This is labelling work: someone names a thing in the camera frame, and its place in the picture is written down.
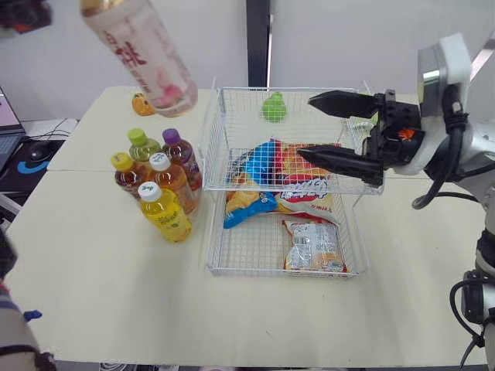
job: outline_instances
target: blue chip bag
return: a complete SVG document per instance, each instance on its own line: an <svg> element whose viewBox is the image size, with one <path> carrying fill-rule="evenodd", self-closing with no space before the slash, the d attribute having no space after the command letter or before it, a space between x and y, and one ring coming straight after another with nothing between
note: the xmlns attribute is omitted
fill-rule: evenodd
<svg viewBox="0 0 495 371"><path fill-rule="evenodd" d="M268 141L243 154L233 165L237 172L231 172L230 182L256 186L269 184L275 158L275 143ZM268 213L277 208L272 192L231 191L227 193L224 228L232 228L250 216Z"/></svg>
<svg viewBox="0 0 495 371"><path fill-rule="evenodd" d="M275 142L267 141L249 153L244 171L248 179L257 184L269 184L270 174L275 159Z"/></svg>
<svg viewBox="0 0 495 371"><path fill-rule="evenodd" d="M239 201L241 199L241 194L255 194L257 198L253 201L249 206L241 207ZM224 220L224 228L229 229L233 226L236 226L240 222L245 221L250 216L259 213L268 213L269 211L273 211L277 208L277 202L275 201L275 197L271 192L256 192L256 191L235 191L233 192L232 198L227 201L227 205L225 207L225 220Z"/></svg>

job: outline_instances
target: plastic bottle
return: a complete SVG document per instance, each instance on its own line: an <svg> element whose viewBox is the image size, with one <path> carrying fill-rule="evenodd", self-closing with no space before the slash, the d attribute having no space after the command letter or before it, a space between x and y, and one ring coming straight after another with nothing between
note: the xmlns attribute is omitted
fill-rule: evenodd
<svg viewBox="0 0 495 371"><path fill-rule="evenodd" d="M139 195L142 213L165 239L181 242L189 237L193 227L174 192L160 189L154 182L144 182L139 186Z"/></svg>
<svg viewBox="0 0 495 371"><path fill-rule="evenodd" d="M152 155L149 158L149 164L152 171L149 173L148 180L155 182L160 188L173 191L186 214L191 213L196 208L197 200L187 183L184 169L172 164L166 154L161 152Z"/></svg>
<svg viewBox="0 0 495 371"><path fill-rule="evenodd" d="M194 107L197 86L149 0L81 0L80 7L159 114L175 117Z"/></svg>
<svg viewBox="0 0 495 371"><path fill-rule="evenodd" d="M139 186L146 182L148 170L140 163L135 162L127 153L120 152L111 156L111 164L115 170L115 182L126 192L130 193L138 201Z"/></svg>
<svg viewBox="0 0 495 371"><path fill-rule="evenodd" d="M161 151L160 144L155 140L148 138L145 132L141 129L131 129L127 136L131 141L132 146L129 148L129 154L135 161L146 163L149 167L149 157L154 153Z"/></svg>
<svg viewBox="0 0 495 371"><path fill-rule="evenodd" d="M203 177L201 176L200 167L196 162L193 146L181 139L176 129L167 129L162 133L165 145L163 151L173 164L183 167L187 175L187 181L193 191L201 188Z"/></svg>

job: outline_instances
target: keyboard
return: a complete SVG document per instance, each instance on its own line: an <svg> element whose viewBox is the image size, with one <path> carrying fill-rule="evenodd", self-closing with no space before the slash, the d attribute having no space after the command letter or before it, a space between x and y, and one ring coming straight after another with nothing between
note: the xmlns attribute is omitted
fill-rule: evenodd
<svg viewBox="0 0 495 371"><path fill-rule="evenodd" d="M19 134L0 136L0 155L10 155L12 146L17 144Z"/></svg>

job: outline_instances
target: snack bag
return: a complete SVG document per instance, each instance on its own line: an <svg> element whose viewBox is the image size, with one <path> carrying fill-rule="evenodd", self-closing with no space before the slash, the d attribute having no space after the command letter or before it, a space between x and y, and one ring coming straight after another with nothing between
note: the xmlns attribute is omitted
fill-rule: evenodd
<svg viewBox="0 0 495 371"><path fill-rule="evenodd" d="M250 216L267 213L277 207L275 197L270 192L234 191L227 195L224 228L229 229Z"/></svg>
<svg viewBox="0 0 495 371"><path fill-rule="evenodd" d="M283 222L292 236L292 249L284 262L287 270L347 272L332 223Z"/></svg>
<svg viewBox="0 0 495 371"><path fill-rule="evenodd" d="M274 172L278 184L293 185L293 190L280 192L277 200L277 213L297 213L298 216L338 223L333 215L333 198L327 192L330 172L317 168L298 155L298 148L311 144L289 144L282 141L275 143Z"/></svg>
<svg viewBox="0 0 495 371"><path fill-rule="evenodd" d="M275 160L274 172L275 181L278 184L289 184L287 178L291 175L314 175L315 177L329 179L330 172L324 168L318 168L307 162L297 153L299 148L312 146L307 143L284 143L283 141L273 140L275 143Z"/></svg>
<svg viewBox="0 0 495 371"><path fill-rule="evenodd" d="M276 213L296 213L302 218L325 219L333 223L339 220L335 217L333 197L328 193L328 181L325 178L312 175L291 175L291 184L296 184L302 189L312 191L288 190L275 196L277 202Z"/></svg>
<svg viewBox="0 0 495 371"><path fill-rule="evenodd" d="M248 186L268 184L274 153L275 143L270 141L243 154L233 162L229 182ZM250 216L276 208L272 192L230 191L225 205L224 228L232 228Z"/></svg>

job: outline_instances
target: white bottle cap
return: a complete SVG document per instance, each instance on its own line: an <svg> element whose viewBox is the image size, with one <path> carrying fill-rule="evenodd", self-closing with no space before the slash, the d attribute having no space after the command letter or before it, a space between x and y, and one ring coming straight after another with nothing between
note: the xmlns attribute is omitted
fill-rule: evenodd
<svg viewBox="0 0 495 371"><path fill-rule="evenodd" d="M153 203L162 197L162 190L155 182L144 182L139 186L138 194L146 203Z"/></svg>
<svg viewBox="0 0 495 371"><path fill-rule="evenodd" d="M164 172L170 167L170 160L165 153L156 152L149 158L149 164L152 166L153 170Z"/></svg>

